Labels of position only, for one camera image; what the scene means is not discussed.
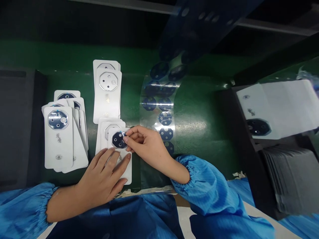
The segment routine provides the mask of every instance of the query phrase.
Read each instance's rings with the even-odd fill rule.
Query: hand
[[[157,131],[140,125],[129,129],[124,137],[127,151],[136,152],[150,166],[181,184],[189,182],[189,172],[182,164],[175,161]]]
[[[93,208],[111,201],[123,188],[127,179],[120,179],[130,162],[131,155],[115,167],[120,153],[114,148],[103,149],[92,159],[85,174],[75,185],[78,196]]]
[[[112,200],[127,182],[120,177],[131,159],[127,154],[115,166],[119,156],[114,148],[102,149],[92,159],[78,184],[57,189],[47,205],[47,221],[62,221]]]

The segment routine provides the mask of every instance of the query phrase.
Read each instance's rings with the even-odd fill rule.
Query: green work table
[[[94,59],[111,59],[121,63],[121,119],[127,127],[140,123],[139,103],[145,73],[156,62],[156,51],[136,48],[57,44],[17,40],[0,41],[0,64],[29,67],[47,76],[47,102],[53,101],[55,90],[79,90],[85,101],[89,141],[89,161],[95,154],[97,124],[93,123]],[[230,87],[230,78],[252,62],[243,57],[206,55],[190,65],[174,100],[176,133],[175,156],[194,154],[215,165],[226,177],[241,170],[221,116],[221,104],[215,92]],[[149,187],[163,187],[169,179],[150,168],[133,154],[132,192]],[[85,172],[78,169],[67,174],[43,167],[41,181],[57,186],[77,183]]]

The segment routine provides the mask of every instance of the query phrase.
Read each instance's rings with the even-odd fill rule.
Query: blue anti-static clothing
[[[190,173],[187,184],[172,181],[175,190],[197,214],[190,217],[196,238],[274,238],[274,228],[247,215],[240,196],[210,163],[192,155],[176,159]],[[37,238],[50,224],[46,208],[57,188],[34,188],[0,194],[0,238]],[[115,199],[59,222],[48,238],[183,238],[171,195]]]

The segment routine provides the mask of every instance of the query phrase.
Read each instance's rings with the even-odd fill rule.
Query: elastic cuff
[[[58,189],[59,187],[52,188],[50,192],[48,192],[45,197],[43,198],[43,201],[40,206],[40,210],[37,212],[37,217],[38,217],[38,228],[43,228],[45,226],[51,226],[52,223],[47,222],[47,207],[49,200],[51,199],[52,195],[54,192]]]
[[[171,179],[172,184],[174,187],[177,187],[181,190],[184,190],[185,188],[193,188],[195,185],[195,175],[196,175],[196,167],[189,165],[189,161],[193,160],[192,157],[195,157],[193,155],[182,155],[178,156],[175,160],[182,164],[189,172],[189,182],[187,184],[180,184],[174,180]]]

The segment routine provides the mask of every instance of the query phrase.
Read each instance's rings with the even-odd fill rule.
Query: protective film
[[[176,142],[174,99],[188,66],[209,53],[262,1],[177,0],[159,41],[158,60],[144,78],[140,97],[140,124],[157,130],[171,155]],[[169,183],[141,161],[142,189]]]

